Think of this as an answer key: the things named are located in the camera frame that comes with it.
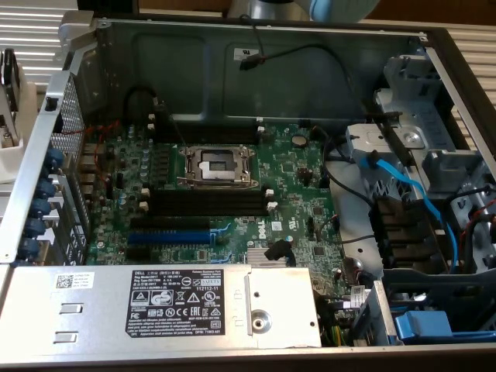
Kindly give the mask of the thin silver locking lever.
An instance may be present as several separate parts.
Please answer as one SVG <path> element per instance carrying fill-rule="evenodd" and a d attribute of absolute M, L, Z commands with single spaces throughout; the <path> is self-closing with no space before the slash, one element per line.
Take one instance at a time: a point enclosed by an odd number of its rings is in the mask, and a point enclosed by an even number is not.
<path fill-rule="evenodd" d="M 183 136 L 183 134 L 181 133 L 180 131 L 180 128 L 179 128 L 179 125 L 176 123 L 175 119 L 174 119 L 174 115 L 172 113 L 169 113 L 169 120 L 171 122 L 171 124 L 173 125 L 174 127 L 174 130 L 177 134 L 177 137 L 179 138 L 179 140 L 181 141 L 181 143 L 183 144 L 184 147 L 187 147 L 187 142 Z"/>

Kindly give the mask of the short black expansion slot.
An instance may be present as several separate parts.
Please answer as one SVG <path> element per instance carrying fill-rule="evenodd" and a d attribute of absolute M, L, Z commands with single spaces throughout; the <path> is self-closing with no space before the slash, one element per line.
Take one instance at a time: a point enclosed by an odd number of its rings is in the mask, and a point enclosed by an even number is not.
<path fill-rule="evenodd" d="M 125 256 L 126 260 L 132 262 L 150 262 L 151 250 L 147 246 L 129 246 Z"/>

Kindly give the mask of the silver CPU socket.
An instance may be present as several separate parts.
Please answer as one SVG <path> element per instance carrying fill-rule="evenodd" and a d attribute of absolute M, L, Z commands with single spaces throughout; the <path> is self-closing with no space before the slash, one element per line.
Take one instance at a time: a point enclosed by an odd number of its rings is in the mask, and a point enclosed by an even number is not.
<path fill-rule="evenodd" d="M 249 190 L 260 183 L 255 177 L 256 152 L 245 145 L 186 146 L 179 151 L 184 174 L 177 183 L 190 189 Z"/>

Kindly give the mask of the dark grey drive cage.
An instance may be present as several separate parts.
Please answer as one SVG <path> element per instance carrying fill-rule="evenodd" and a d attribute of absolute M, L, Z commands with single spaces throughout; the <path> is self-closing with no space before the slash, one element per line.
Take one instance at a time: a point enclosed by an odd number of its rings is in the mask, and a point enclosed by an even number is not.
<path fill-rule="evenodd" d="M 454 332 L 496 331 L 496 269 L 439 275 L 393 269 L 382 283 L 393 320 L 407 311 L 444 311 Z"/>

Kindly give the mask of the black ribbed plastic block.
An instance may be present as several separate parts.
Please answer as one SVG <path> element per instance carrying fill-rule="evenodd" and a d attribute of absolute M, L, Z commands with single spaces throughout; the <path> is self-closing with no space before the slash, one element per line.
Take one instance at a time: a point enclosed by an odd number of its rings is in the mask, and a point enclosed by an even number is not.
<path fill-rule="evenodd" d="M 444 254 L 450 245 L 444 233 L 437 233 L 422 201 L 399 201 L 389 196 L 374 199 L 370 224 L 385 269 L 412 269 L 424 274 L 449 271 Z"/>

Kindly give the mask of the black flat computer part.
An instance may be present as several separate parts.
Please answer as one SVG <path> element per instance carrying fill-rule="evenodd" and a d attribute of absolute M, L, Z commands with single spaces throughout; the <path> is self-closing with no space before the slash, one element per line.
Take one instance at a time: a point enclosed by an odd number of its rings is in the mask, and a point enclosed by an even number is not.
<path fill-rule="evenodd" d="M 12 48 L 0 53 L 0 84 L 5 89 L 10 110 L 17 112 L 20 97 L 19 66 Z"/>

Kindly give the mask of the blue expansion slot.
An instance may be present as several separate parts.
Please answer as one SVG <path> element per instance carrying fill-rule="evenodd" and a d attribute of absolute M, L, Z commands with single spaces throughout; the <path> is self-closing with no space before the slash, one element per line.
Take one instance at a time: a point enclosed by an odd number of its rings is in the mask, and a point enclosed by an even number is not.
<path fill-rule="evenodd" d="M 133 232 L 128 244 L 210 244 L 209 231 Z"/>

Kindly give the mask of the silver power supply unit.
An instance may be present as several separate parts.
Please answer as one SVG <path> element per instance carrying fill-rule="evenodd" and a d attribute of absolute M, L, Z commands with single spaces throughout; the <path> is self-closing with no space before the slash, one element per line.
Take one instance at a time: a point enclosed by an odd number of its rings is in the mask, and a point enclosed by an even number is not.
<path fill-rule="evenodd" d="M 0 310 L 10 353 L 318 347 L 309 273 L 249 265 L 15 269 Z"/>

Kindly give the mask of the long black expansion slot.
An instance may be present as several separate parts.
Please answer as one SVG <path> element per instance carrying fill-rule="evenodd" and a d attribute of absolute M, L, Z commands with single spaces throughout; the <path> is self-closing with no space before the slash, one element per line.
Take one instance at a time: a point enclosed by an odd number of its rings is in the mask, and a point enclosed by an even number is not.
<path fill-rule="evenodd" d="M 210 229 L 209 219 L 202 217 L 174 218 L 164 216 L 132 218 L 129 223 L 131 229 L 156 230 L 195 230 Z"/>

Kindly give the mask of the blue plastic drive latch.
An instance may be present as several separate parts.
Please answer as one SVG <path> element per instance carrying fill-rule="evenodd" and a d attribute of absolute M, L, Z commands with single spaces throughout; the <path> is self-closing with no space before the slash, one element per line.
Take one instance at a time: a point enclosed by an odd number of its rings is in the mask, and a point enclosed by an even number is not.
<path fill-rule="evenodd" d="M 394 324 L 405 345 L 496 343 L 496 331 L 454 332 L 444 311 L 407 311 Z"/>

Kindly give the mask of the grey metal disk bay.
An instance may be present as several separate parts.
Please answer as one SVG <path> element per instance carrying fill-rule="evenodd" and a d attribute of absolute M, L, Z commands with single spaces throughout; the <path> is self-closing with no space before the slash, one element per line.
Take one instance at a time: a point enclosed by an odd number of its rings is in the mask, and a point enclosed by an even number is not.
<path fill-rule="evenodd" d="M 357 74 L 352 86 L 365 111 L 346 128 L 353 164 L 341 171 L 353 190 L 398 200 L 496 198 L 496 168 L 477 144 L 458 139 L 457 96 L 437 60 L 390 57 L 371 84 Z"/>

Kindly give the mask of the white case sticker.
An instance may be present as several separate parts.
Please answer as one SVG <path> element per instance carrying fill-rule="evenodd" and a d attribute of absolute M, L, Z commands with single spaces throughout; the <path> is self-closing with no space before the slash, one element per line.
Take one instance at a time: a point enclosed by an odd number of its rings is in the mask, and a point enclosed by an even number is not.
<path fill-rule="evenodd" d="M 241 48 L 237 47 L 233 49 L 233 59 L 234 61 L 242 61 L 253 55 L 260 53 L 259 49 Z"/>

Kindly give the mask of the grey metal PC case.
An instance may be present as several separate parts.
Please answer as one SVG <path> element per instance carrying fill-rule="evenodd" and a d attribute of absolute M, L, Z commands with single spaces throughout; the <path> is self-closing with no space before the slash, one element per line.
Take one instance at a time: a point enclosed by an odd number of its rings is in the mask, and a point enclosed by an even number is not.
<path fill-rule="evenodd" d="M 83 196 L 82 148 L 140 131 L 149 114 L 176 119 L 263 120 L 321 130 L 322 164 L 343 235 L 345 259 L 367 274 L 367 292 L 356 314 L 338 318 L 313 290 L 321 344 L 318 347 L 251 350 L 184 350 L 152 353 L 10 353 L 0 348 L 0 370 L 191 370 L 193 372 L 496 372 L 493 343 L 405 345 L 398 338 L 382 278 L 369 212 L 374 198 L 353 190 L 342 167 L 353 164 L 346 152 L 346 128 L 365 111 L 353 91 L 355 75 L 366 84 L 379 76 L 386 60 L 427 53 L 439 62 L 454 87 L 458 106 L 452 121 L 458 139 L 477 144 L 496 168 L 496 111 L 442 29 L 251 19 L 182 19 L 171 16 L 116 18 L 95 16 L 94 49 L 69 55 L 46 89 L 13 184 L 0 188 L 0 310 L 17 268 L 179 266 L 216 264 L 89 265 L 91 213 Z M 234 61 L 233 49 L 260 53 Z M 46 97 L 57 109 L 45 111 Z M 43 162 L 49 148 L 64 153 L 62 167 Z M 46 199 L 49 215 L 42 236 L 25 236 L 26 220 L 39 180 L 57 191 Z M 450 250 L 446 274 L 479 274 L 496 269 L 496 198 L 421 201 Z M 36 239 L 36 259 L 19 255 L 23 239 Z"/>

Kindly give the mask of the white corner bracket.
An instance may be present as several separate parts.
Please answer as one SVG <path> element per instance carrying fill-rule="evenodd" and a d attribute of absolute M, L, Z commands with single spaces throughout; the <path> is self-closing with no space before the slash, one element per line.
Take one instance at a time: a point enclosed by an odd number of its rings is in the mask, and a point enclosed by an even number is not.
<path fill-rule="evenodd" d="M 58 29 L 62 61 L 78 50 L 95 48 L 96 26 L 97 21 L 93 11 L 70 10 L 64 13 Z"/>

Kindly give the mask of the silver finned chipset heatsink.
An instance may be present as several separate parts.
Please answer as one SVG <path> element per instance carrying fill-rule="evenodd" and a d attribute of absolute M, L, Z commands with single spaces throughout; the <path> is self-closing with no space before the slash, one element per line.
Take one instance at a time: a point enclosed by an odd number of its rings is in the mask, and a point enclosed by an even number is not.
<path fill-rule="evenodd" d="M 252 267 L 259 268 L 284 268 L 295 267 L 296 264 L 283 253 L 262 248 L 249 248 L 246 262 Z"/>

